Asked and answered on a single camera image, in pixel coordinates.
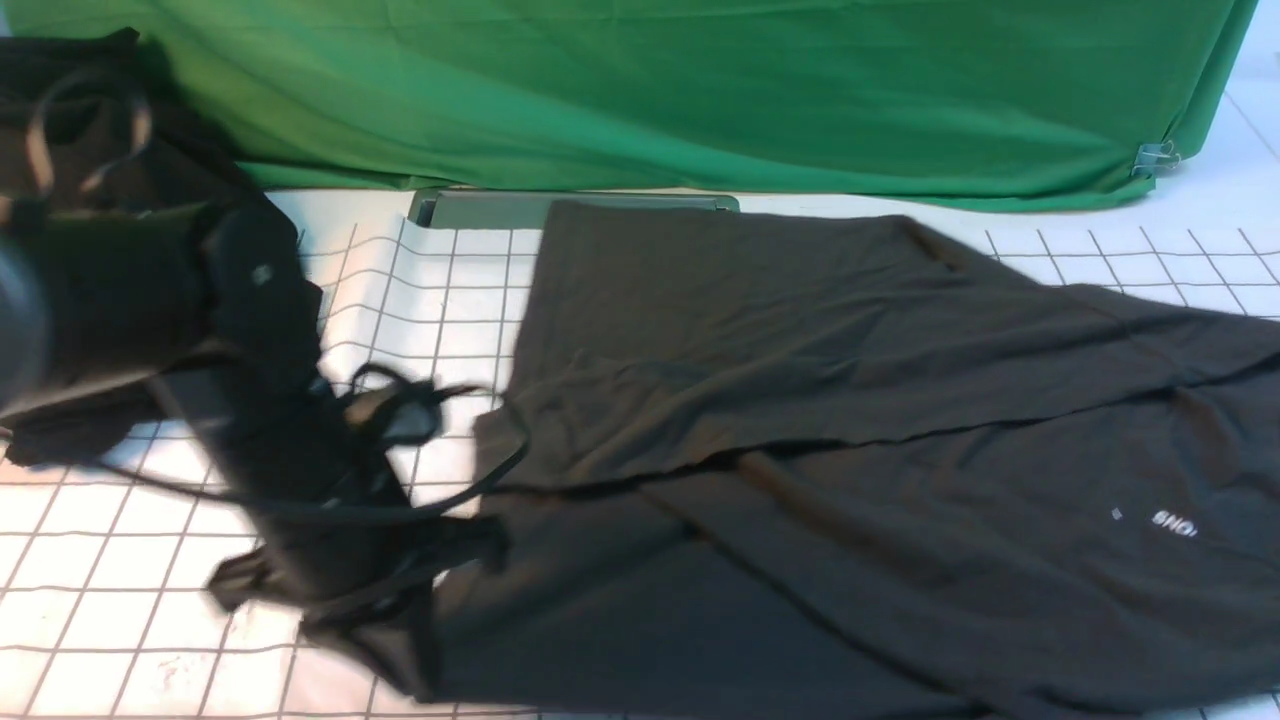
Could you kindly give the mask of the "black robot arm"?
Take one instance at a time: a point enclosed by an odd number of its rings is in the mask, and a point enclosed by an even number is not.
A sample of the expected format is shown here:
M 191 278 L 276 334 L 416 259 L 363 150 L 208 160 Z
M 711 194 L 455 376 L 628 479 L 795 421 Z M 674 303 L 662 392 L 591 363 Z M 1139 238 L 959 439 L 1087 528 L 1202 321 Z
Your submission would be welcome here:
M 3 415 L 142 386 L 204 446 L 262 539 L 209 591 L 333 602 L 411 564 L 408 507 L 319 370 L 323 295 L 259 208 L 56 217 L 3 232 Z

